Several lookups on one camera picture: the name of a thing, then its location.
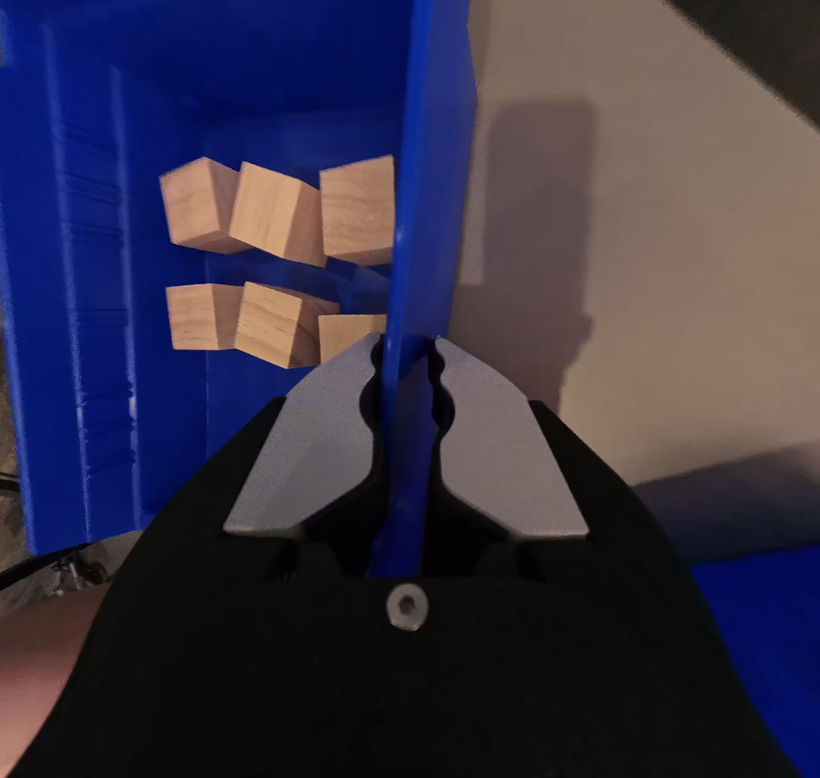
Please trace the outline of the blue plastic bin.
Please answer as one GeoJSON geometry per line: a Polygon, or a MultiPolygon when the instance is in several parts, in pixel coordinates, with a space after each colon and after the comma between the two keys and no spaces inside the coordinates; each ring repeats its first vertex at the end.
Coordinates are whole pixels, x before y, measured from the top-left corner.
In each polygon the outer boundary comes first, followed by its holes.
{"type": "Polygon", "coordinates": [[[819,547],[692,567],[741,679],[802,776],[819,776],[819,547]]]}
{"type": "Polygon", "coordinates": [[[281,283],[387,313],[389,518],[372,573],[420,571],[428,342],[454,293],[476,80],[469,0],[1,0],[2,310],[29,548],[146,528],[307,370],[176,352],[166,288],[281,283]],[[390,267],[174,245],[159,178],[200,157],[313,187],[392,155],[390,267]]]}

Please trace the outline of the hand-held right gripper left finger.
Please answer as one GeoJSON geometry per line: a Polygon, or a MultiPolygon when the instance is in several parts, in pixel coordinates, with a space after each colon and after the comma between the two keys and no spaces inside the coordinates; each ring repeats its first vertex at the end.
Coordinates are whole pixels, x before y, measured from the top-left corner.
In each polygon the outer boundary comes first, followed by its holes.
{"type": "Polygon", "coordinates": [[[386,518],[383,351],[384,335],[369,333],[287,394],[225,520],[228,535],[371,555],[386,518]]]}

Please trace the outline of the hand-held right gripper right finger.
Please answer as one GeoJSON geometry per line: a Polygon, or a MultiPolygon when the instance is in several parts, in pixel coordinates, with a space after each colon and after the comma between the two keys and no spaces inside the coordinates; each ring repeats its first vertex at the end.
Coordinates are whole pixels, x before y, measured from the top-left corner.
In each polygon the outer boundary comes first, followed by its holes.
{"type": "Polygon", "coordinates": [[[526,395],[446,338],[430,348],[436,440],[425,555],[585,540],[589,526],[526,395]]]}

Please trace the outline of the group of wooden cubes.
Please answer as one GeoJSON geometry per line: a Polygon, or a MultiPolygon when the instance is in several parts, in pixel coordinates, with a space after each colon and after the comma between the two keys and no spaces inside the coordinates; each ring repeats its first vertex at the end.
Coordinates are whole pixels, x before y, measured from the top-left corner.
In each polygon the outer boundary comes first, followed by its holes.
{"type": "MultiPolygon", "coordinates": [[[[392,262],[391,156],[327,169],[321,188],[247,161],[236,171],[210,158],[165,173],[159,183],[177,246],[219,255],[261,251],[318,269],[328,259],[392,262]]],[[[386,331],[385,313],[343,314],[339,301],[259,281],[169,287],[166,298],[175,350],[237,350],[285,370],[328,362],[386,331]]]]}

